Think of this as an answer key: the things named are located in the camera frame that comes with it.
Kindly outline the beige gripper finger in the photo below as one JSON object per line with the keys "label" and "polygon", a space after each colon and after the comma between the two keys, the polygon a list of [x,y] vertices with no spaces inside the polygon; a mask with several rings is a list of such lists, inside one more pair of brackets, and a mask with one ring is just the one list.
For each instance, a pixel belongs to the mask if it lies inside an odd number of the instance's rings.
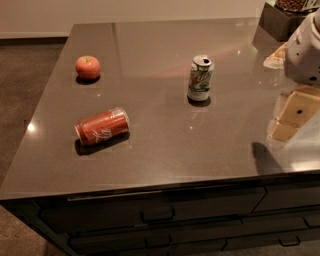
{"label": "beige gripper finger", "polygon": [[288,142],[319,110],[319,87],[299,85],[290,93],[282,93],[275,104],[268,136]]}

